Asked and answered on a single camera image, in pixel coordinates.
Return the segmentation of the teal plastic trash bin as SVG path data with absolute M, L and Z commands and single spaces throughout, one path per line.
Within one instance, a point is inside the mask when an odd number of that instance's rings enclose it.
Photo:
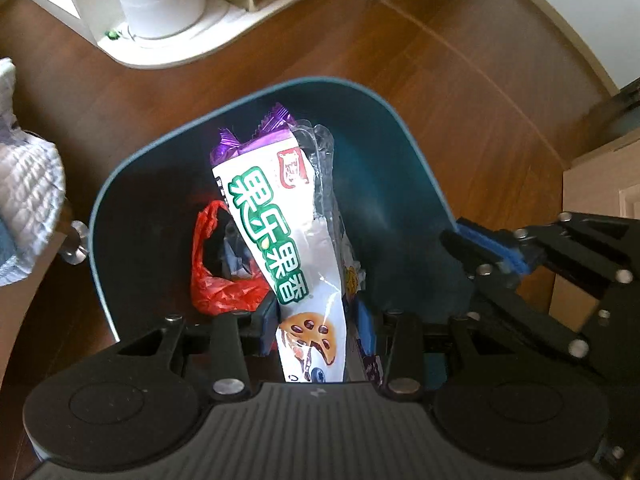
M 210 163 L 222 128 L 247 141 L 276 104 L 333 136 L 332 180 L 321 197 L 298 142 L 219 167 Z M 189 122 L 123 160 L 106 179 L 90 219 L 90 263 L 116 339 L 152 330 L 171 313 L 201 321 L 190 298 L 193 232 L 198 213 L 217 198 L 228 200 L 255 250 L 310 226 L 319 200 L 336 205 L 366 274 L 370 309 L 442 323 L 468 308 L 472 285 L 439 240 L 454 216 L 405 123 L 360 84 L 310 77 Z

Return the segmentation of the red plastic bag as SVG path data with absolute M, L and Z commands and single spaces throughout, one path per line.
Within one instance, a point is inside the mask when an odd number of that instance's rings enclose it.
M 230 222 L 233 220 L 222 200 L 212 200 L 196 217 L 191 249 L 191 304 L 210 316 L 254 311 L 270 292 L 261 270 L 249 280 L 231 281 L 222 274 L 222 239 Z

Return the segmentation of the silver metal bed leg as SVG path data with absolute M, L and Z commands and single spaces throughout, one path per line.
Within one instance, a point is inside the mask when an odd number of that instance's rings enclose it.
M 66 233 L 58 254 L 62 259 L 77 266 L 83 263 L 89 255 L 89 228 L 84 222 L 74 220 Z

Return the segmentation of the bed with orange floral quilt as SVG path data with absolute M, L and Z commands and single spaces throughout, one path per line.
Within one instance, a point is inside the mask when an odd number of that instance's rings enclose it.
M 66 181 L 56 146 L 20 127 L 16 68 L 1 60 L 1 370 L 63 235 Z

